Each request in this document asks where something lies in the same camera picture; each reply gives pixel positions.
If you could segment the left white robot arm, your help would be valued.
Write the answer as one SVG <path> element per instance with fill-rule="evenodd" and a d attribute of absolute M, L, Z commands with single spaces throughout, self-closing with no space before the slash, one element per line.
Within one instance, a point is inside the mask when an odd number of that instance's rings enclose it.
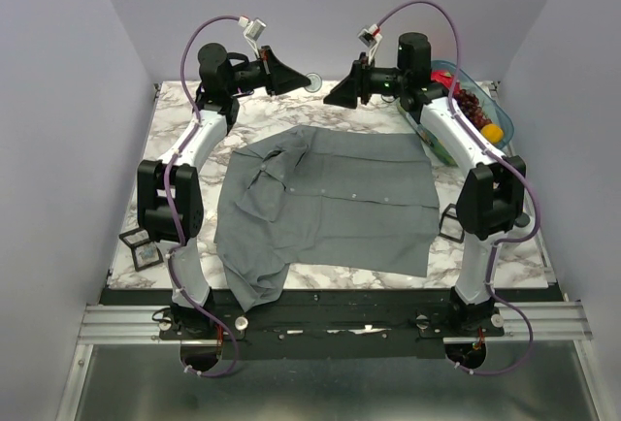
<path fill-rule="evenodd" d="M 209 43 L 198 51 L 200 83 L 190 97 L 193 116 L 177 141 L 158 159 L 144 160 L 137 171 L 137 220 L 166 262 L 173 285 L 172 312 L 195 339 L 213 329 L 234 340 L 237 332 L 205 308 L 211 288 L 202 272 L 197 237 L 204 219 L 199 174 L 215 147 L 237 121 L 239 100 L 262 88 L 279 96 L 321 86 L 319 76 L 304 75 L 262 47 L 253 59 Z"/>

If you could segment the grey button shirt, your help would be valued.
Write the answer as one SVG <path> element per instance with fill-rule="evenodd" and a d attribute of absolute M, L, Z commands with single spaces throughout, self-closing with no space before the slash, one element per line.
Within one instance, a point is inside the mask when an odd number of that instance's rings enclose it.
<path fill-rule="evenodd" d="M 232 152 L 214 241 L 251 309 L 280 297 L 293 263 L 426 275 L 439 209 L 417 136 L 300 125 Z"/>

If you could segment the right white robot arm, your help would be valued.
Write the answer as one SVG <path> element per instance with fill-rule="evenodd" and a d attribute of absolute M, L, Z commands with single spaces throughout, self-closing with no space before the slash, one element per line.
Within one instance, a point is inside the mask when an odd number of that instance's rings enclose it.
<path fill-rule="evenodd" d="M 423 126 L 441 142 L 464 178 L 455 204 L 464 231 L 464 255 L 450 292 L 446 325 L 460 336 L 489 327 L 499 321 L 493 277 L 500 243 L 523 212 L 525 163 L 504 156 L 459 110 L 457 74 L 450 74 L 449 83 L 433 80 L 426 35 L 401 35 L 393 68 L 375 64 L 382 39 L 378 26 L 363 29 L 358 37 L 367 51 L 353 61 L 349 74 L 324 101 L 354 109 L 374 95 L 393 97 L 413 126 Z"/>

